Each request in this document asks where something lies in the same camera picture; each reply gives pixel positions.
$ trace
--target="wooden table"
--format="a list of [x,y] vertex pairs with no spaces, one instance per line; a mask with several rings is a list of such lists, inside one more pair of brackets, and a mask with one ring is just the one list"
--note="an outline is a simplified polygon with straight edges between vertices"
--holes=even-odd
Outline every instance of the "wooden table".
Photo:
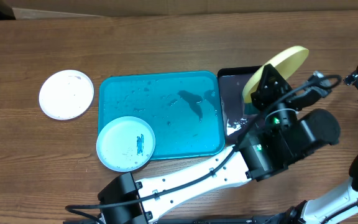
[[[348,75],[358,64],[358,11],[0,21],[0,223],[80,218],[64,206],[97,203],[98,192],[117,177],[95,150],[98,91],[107,77],[216,73],[263,64],[293,45],[310,55],[291,85],[314,70]],[[85,72],[96,94],[83,116],[55,121],[41,112],[38,94],[51,74],[64,69]],[[332,112],[342,127],[337,146],[268,180],[206,194],[165,218],[275,214],[326,193],[348,178],[358,154],[357,99],[356,88],[341,85],[303,112]],[[134,176],[166,174],[204,159],[151,162]],[[345,223],[358,223],[358,215]]]

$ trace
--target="blue tray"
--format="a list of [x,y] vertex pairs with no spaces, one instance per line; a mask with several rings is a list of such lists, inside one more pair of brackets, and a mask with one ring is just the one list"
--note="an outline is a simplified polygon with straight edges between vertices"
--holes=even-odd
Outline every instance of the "blue tray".
[[99,93],[99,133],[110,121],[135,116],[155,134],[151,160],[210,156],[224,147],[218,81],[211,72],[111,77]]

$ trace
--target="blue mark on plate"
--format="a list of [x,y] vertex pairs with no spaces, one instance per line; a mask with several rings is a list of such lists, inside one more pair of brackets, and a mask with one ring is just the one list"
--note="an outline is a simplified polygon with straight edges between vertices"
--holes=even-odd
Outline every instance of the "blue mark on plate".
[[143,156],[143,143],[144,143],[144,136],[143,134],[141,134],[140,136],[137,137],[137,155],[142,154]]

